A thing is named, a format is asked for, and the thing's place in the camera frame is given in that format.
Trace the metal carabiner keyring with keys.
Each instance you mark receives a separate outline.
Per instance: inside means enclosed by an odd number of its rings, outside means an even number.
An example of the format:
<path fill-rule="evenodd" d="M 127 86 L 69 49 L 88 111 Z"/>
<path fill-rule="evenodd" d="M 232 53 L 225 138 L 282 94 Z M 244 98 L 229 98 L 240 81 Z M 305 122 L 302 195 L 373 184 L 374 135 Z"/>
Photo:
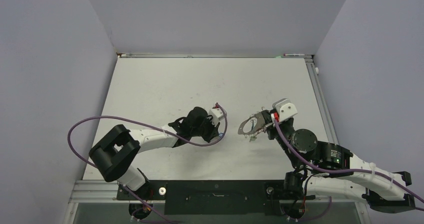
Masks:
<path fill-rule="evenodd" d="M 262 108 L 240 124 L 237 134 L 244 136 L 249 142 L 254 142 L 257 136 L 266 130 L 270 119 L 270 111 Z"/>

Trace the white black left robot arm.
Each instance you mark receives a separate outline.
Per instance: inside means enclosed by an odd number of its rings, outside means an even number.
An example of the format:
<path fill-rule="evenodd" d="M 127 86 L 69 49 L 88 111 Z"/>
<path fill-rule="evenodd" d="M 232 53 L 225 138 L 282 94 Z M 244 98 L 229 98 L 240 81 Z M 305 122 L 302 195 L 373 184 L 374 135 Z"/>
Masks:
<path fill-rule="evenodd" d="M 227 113 L 216 105 L 209 111 L 196 106 L 187 116 L 162 127 L 128 129 L 118 124 L 90 149 L 89 157 L 106 182 L 117 181 L 136 199 L 143 199 L 149 192 L 149 180 L 132 166 L 135 157 L 154 149 L 194 145 L 191 140 L 195 137 L 204 140 L 203 146 L 212 146 L 223 137 L 219 132 L 221 121 L 227 121 Z"/>

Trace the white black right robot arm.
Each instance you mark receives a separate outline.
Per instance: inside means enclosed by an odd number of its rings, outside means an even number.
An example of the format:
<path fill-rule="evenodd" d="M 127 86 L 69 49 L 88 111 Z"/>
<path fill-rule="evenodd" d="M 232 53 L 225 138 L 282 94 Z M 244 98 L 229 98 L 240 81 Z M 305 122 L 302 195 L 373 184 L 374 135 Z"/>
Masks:
<path fill-rule="evenodd" d="M 282 190 L 275 189 L 275 193 L 295 201 L 315 196 L 346 198 L 388 214 L 415 210 L 415 201 L 423 202 L 408 189 L 412 184 L 409 172 L 382 170 L 347 148 L 319 141 L 308 129 L 296 130 L 294 118 L 282 119 L 275 109 L 262 110 L 255 117 L 252 130 L 277 141 L 293 168 L 285 175 Z"/>

